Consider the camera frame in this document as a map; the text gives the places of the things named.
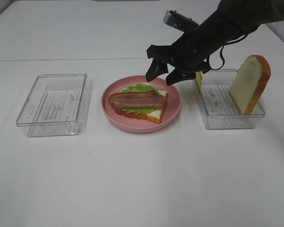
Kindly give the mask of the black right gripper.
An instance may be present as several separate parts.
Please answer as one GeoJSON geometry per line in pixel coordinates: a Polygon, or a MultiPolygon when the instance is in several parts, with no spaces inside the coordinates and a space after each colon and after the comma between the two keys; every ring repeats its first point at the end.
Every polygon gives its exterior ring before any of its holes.
{"type": "Polygon", "coordinates": [[[212,29],[197,28],[184,33],[171,45],[151,45],[147,49],[151,65],[146,72],[146,81],[168,73],[168,64],[175,69],[166,77],[168,86],[181,81],[194,80],[195,72],[210,70],[207,58],[212,54],[212,29]]]}

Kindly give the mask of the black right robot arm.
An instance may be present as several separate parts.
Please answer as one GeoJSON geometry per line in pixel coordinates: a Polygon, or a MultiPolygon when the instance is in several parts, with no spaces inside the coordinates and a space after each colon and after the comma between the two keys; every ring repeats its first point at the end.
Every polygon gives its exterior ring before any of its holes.
{"type": "Polygon", "coordinates": [[[166,83],[172,85],[212,70],[212,53],[243,40],[261,24],[284,21],[284,0],[222,0],[201,24],[174,10],[168,10],[163,21],[183,34],[171,45],[147,49],[152,63],[146,80],[167,74],[166,83]]]}

